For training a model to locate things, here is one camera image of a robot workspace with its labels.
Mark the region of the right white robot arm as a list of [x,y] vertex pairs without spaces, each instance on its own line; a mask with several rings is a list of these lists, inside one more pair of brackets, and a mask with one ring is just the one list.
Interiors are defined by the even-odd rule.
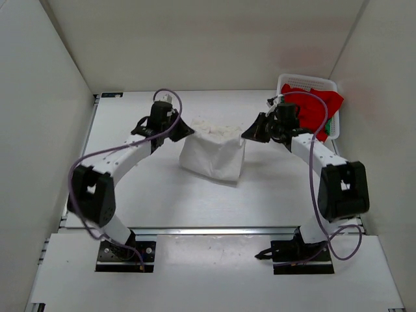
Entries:
[[369,193],[363,163],[334,154],[312,130],[301,127],[299,114],[294,103],[275,104],[259,113],[242,137],[284,145],[308,165],[310,177],[319,177],[318,190],[311,191],[315,215],[297,229],[292,243],[294,256],[306,260],[315,253],[315,245],[327,241],[341,224],[369,210]]

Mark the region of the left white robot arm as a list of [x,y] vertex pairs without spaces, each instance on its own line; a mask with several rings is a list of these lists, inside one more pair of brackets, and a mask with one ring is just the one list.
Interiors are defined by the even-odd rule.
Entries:
[[114,244],[114,253],[120,259],[131,259],[137,250],[134,233],[116,216],[115,187],[167,138],[178,142],[193,133],[169,99],[154,101],[149,116],[137,123],[122,149],[110,152],[99,162],[89,166],[80,164],[73,170],[68,210],[96,226]]

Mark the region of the white t shirt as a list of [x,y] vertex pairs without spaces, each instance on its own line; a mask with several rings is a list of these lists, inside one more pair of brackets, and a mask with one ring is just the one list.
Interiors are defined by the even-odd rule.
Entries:
[[185,139],[179,165],[204,178],[237,183],[244,163],[246,140],[242,129],[195,118],[194,134]]

